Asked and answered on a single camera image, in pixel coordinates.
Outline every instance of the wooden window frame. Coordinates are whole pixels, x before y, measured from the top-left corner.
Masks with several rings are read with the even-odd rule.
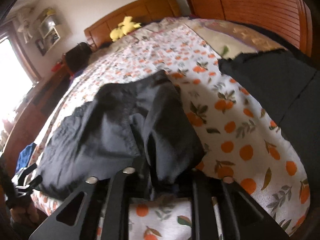
[[[36,84],[37,82],[39,82],[41,80],[41,76],[25,53],[12,21],[0,26],[0,40],[4,38],[7,38],[10,41],[17,59],[19,60],[22,68],[24,69],[32,83]]]

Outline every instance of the bed sheet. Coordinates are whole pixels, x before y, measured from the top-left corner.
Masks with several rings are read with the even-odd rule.
[[[163,25],[146,26],[130,39],[131,43],[113,48],[75,79],[47,122],[46,135],[31,163],[40,162],[43,147],[62,119],[91,101],[103,84],[136,81],[164,69],[180,86],[184,111],[206,151],[197,168],[215,178],[233,176],[292,234],[310,205],[303,165],[282,137],[281,129],[245,88],[220,73],[217,61],[218,53],[233,57],[241,51],[268,50],[279,45],[246,27],[215,20],[166,19]],[[61,204],[37,191],[32,198],[48,215]],[[102,212],[98,239],[103,216]],[[165,197],[157,202],[133,203],[129,219],[130,239],[191,236],[188,200]]]

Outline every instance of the wooden headboard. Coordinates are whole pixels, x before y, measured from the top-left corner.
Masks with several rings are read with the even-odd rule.
[[[137,0],[129,3],[84,30],[92,51],[96,51],[103,43],[112,41],[110,32],[125,16],[132,16],[135,22],[148,23],[164,17],[180,17],[181,11],[176,0]]]
[[[303,0],[187,0],[201,18],[254,24],[271,30],[308,56],[312,49],[311,13]]]

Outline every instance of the white wall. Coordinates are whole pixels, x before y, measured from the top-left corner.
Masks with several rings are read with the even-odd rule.
[[[67,30],[67,36],[61,39],[45,56],[34,44],[24,46],[31,62],[44,77],[51,74],[51,67],[57,62],[61,55],[77,43],[86,41],[84,29],[95,23],[97,20],[115,9],[124,6],[135,0],[41,0],[35,7],[33,17],[37,18],[41,11],[47,7],[52,7],[57,11],[59,20],[64,24]],[[189,13],[189,8],[185,0],[177,0],[183,14]]]

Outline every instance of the metal rivet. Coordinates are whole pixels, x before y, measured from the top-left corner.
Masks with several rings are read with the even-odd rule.
[[[127,167],[123,170],[123,173],[126,173],[126,174],[132,174],[134,173],[136,170],[135,168],[132,168],[132,167]]]
[[[98,182],[98,179],[96,177],[89,177],[85,182],[89,184],[96,184]]]
[[[231,184],[231,183],[233,183],[235,181],[235,179],[233,177],[230,177],[230,176],[224,177],[222,180],[223,180],[224,183],[227,183],[227,184]]]

